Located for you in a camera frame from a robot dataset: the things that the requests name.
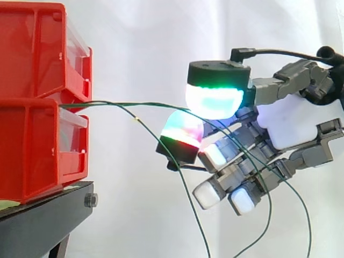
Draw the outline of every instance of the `stacked red bins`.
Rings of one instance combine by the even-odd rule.
[[[87,176],[88,48],[58,3],[0,2],[0,200],[21,203]]]

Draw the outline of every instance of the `thin wire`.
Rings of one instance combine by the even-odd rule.
[[[166,147],[166,145],[153,133],[153,131],[151,129],[149,129],[149,127],[141,120],[139,119],[134,113],[132,113],[130,110],[126,109],[125,107],[119,105],[119,104],[116,104],[116,103],[112,103],[112,104],[109,104],[109,105],[113,105],[113,106],[116,106],[122,110],[124,110],[125,112],[127,112],[130,116],[132,116],[135,120],[137,120],[161,145],[162,147],[166,150],[166,152],[168,153],[168,155],[171,157],[173,163],[175,164],[175,166],[177,167],[178,169],[178,172],[179,172],[179,175],[182,179],[182,182],[183,182],[183,186],[185,188],[185,191],[187,193],[187,197],[188,197],[188,200],[189,200],[189,203],[190,203],[190,206],[191,206],[191,209],[192,209],[192,212],[193,212],[193,215],[195,216],[195,220],[197,222],[197,225],[198,225],[198,228],[199,228],[199,231],[202,235],[202,238],[203,238],[203,241],[204,241],[204,245],[205,245],[205,248],[206,248],[206,251],[207,251],[207,255],[208,255],[208,258],[211,258],[211,253],[210,253],[210,248],[209,248],[209,244],[208,244],[208,241],[206,239],[206,236],[205,236],[205,233],[204,233],[204,230],[203,230],[203,227],[200,223],[200,220],[199,220],[199,217],[198,217],[198,214],[197,214],[197,211],[196,211],[196,208],[195,208],[195,205],[191,199],[191,195],[190,195],[190,192],[189,192],[189,188],[188,188],[188,185],[186,183],[186,180],[184,178],[184,175],[178,165],[178,162],[176,161],[176,159],[174,158],[174,156],[172,155],[172,153],[169,151],[169,149]]]
[[[181,111],[184,111],[188,114],[191,114],[201,120],[203,120],[204,122],[214,126],[215,128],[217,128],[219,131],[221,131],[223,134],[228,135],[225,131],[223,131],[222,129],[220,129],[219,127],[217,127],[216,125],[214,125],[213,123],[209,122],[208,120],[201,118],[193,113],[191,113],[189,110],[183,108],[183,107],[178,107],[178,106],[172,106],[172,105],[168,105],[168,104],[163,104],[163,103],[157,103],[157,102],[145,102],[145,103],[114,103],[114,102],[108,102],[108,101],[92,101],[92,102],[88,102],[88,103],[81,103],[81,104],[65,104],[65,105],[61,105],[61,107],[64,108],[85,108],[88,106],[93,106],[93,105],[115,105],[115,106],[120,106],[122,107],[122,105],[128,105],[128,106],[135,106],[135,105],[148,105],[148,106],[161,106],[161,107],[165,107],[165,108],[173,108],[173,109],[178,109]],[[234,258],[239,257],[243,252],[247,251],[248,249],[250,249],[252,246],[254,246],[258,241],[260,241],[263,236],[266,234],[269,226],[270,226],[270,222],[271,222],[271,216],[272,216],[272,200],[271,200],[271,195],[270,192],[268,190],[268,187],[265,183],[265,180],[263,179],[263,177],[261,176],[257,166],[255,165],[255,163],[253,162],[253,160],[251,159],[251,157],[249,155],[247,155],[247,153],[244,152],[244,154],[246,155],[247,159],[252,163],[254,169],[256,170],[258,177],[260,178],[262,184],[263,184],[263,188],[265,190],[265,192],[268,195],[268,199],[269,199],[269,214],[268,214],[268,220],[267,220],[267,224],[263,230],[263,232],[261,233],[261,235],[255,240],[253,241],[250,245],[248,245],[246,248],[244,248],[242,251],[240,251],[236,256],[234,256]]]
[[[180,168],[191,169],[191,170],[196,170],[196,171],[204,171],[204,172],[208,171],[204,167],[198,167],[198,166],[192,166],[192,165],[180,165]]]
[[[218,121],[222,126],[226,127],[221,121]],[[296,194],[296,196],[300,199],[302,206],[306,212],[306,216],[307,216],[307,224],[308,224],[308,230],[309,230],[309,244],[308,244],[308,250],[307,250],[307,258],[310,257],[311,254],[311,248],[312,248],[312,227],[311,227],[311,218],[307,209],[307,206],[304,202],[304,200],[302,199],[301,195],[296,191],[296,189],[283,177],[281,176],[279,173],[275,172],[269,165],[265,164],[263,161],[261,161],[260,159],[258,159],[255,155],[253,155],[249,150],[247,150],[242,144],[241,142],[236,138],[236,136],[233,134],[233,132],[227,128],[227,130],[229,131],[229,133],[233,136],[233,138],[235,139],[235,141],[232,139],[232,141],[235,144],[240,145],[242,151],[245,153],[247,152],[249,155],[251,155],[255,160],[257,160],[260,164],[262,164],[264,167],[266,167],[269,171],[273,172],[276,176],[278,176],[284,183],[287,184],[287,186]]]
[[[183,107],[178,107],[178,106],[173,106],[173,105],[168,105],[168,104],[164,104],[164,103],[157,103],[157,102],[142,102],[142,103],[113,103],[113,102],[107,102],[107,101],[92,101],[92,102],[88,102],[88,103],[81,103],[81,104],[64,104],[64,105],[60,105],[63,108],[87,108],[89,106],[98,106],[98,105],[126,105],[126,106],[136,106],[136,105],[148,105],[148,106],[160,106],[160,107],[164,107],[164,108],[173,108],[173,109],[178,109],[181,111],[184,111],[186,113],[189,113],[199,119],[201,119],[202,121],[212,125],[214,128],[216,128],[218,131],[220,131],[221,133],[223,133],[225,136],[229,137],[231,139],[231,137],[221,128],[219,128],[218,126],[216,126],[215,124],[209,122],[206,119],[203,119],[202,117],[199,117],[193,113],[191,113],[188,109],[183,108]],[[252,156],[255,160],[257,160],[259,163],[261,163],[264,167],[266,167],[269,171],[273,172],[275,175],[277,175],[283,182],[285,182],[287,184],[288,187],[291,188],[291,190],[297,195],[297,197],[300,199],[304,210],[306,212],[306,216],[307,216],[307,223],[308,223],[308,228],[309,228],[309,247],[308,247],[308,252],[307,252],[307,258],[310,256],[310,251],[311,251],[311,245],[312,245],[312,231],[311,231],[311,221],[310,221],[310,216],[308,213],[308,209],[307,206],[305,204],[305,202],[303,201],[302,197],[300,196],[300,194],[296,191],[296,189],[289,183],[287,182],[281,175],[279,175],[278,173],[276,173],[274,170],[272,170],[267,164],[265,164],[264,162],[262,162],[261,160],[259,160],[256,156],[254,156],[249,150],[247,150],[243,145],[241,145],[241,149],[243,150],[244,154],[247,155],[247,153]]]
[[[306,55],[302,53],[297,53],[293,51],[285,51],[285,50],[278,50],[278,49],[256,49],[254,51],[255,54],[278,54],[278,55],[288,55],[288,56],[294,56],[296,58],[302,58],[302,59],[308,59],[308,60],[313,60],[313,61],[319,61],[326,63],[326,58],[320,58],[317,56],[312,56],[312,55]]]

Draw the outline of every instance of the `metal bolt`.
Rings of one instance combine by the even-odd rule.
[[[98,205],[98,194],[88,193],[85,196],[85,207],[94,208]]]

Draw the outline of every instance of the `glowing fingertip sensor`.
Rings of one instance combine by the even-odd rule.
[[[230,61],[199,61],[189,66],[185,100],[206,119],[232,117],[249,91],[250,68]]]
[[[219,150],[216,144],[210,144],[204,148],[203,153],[208,156],[211,163],[216,167],[220,168],[227,163],[226,158],[223,156],[222,152]]]
[[[177,110],[170,115],[163,128],[160,140],[177,161],[194,163],[203,137],[203,121],[186,112]],[[159,143],[156,151],[169,157]]]

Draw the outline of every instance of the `white backdrop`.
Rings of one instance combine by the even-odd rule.
[[[233,47],[282,48],[314,54],[322,45],[342,52],[340,0],[65,0],[69,18],[94,50],[94,99],[185,105],[188,63],[225,59]],[[254,77],[271,76],[294,59],[259,56]],[[171,110],[133,109],[160,133]],[[206,257],[181,180],[155,153],[156,142],[115,107],[93,107],[90,175],[99,194],[93,215],[71,235],[67,258]],[[336,142],[340,150],[343,142]],[[309,207],[311,257],[343,257],[343,161],[299,171],[290,182]],[[185,171],[193,189],[207,174]],[[299,200],[274,190],[267,235],[242,257],[305,257],[307,224]],[[244,217],[223,201],[198,213],[212,257],[232,257],[267,220],[267,200]]]

